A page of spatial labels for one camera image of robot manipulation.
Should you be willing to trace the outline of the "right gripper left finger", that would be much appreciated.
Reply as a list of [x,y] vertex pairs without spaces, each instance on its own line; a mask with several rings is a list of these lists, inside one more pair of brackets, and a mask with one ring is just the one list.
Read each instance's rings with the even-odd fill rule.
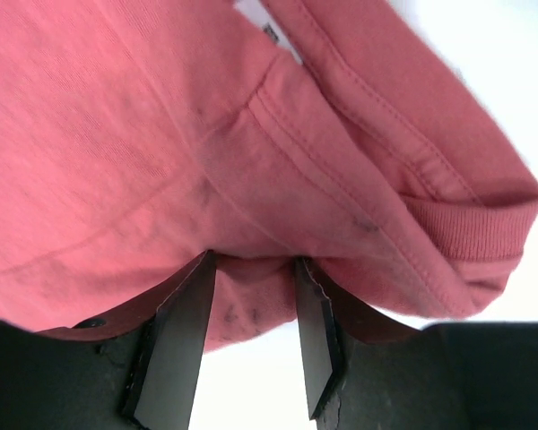
[[74,327],[0,321],[0,429],[185,429],[215,283],[205,252]]

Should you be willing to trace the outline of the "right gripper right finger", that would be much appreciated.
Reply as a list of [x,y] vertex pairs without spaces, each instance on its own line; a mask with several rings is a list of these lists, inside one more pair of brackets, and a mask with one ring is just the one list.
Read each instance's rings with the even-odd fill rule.
[[538,322],[416,330],[295,263],[308,415],[320,429],[538,429]]

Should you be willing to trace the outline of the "red t shirt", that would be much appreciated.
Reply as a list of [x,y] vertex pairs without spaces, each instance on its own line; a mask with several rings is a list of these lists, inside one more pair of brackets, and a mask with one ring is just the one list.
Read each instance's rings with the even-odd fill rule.
[[502,294],[538,182],[386,1],[0,1],[0,320],[69,327],[219,257],[206,347],[361,301]]

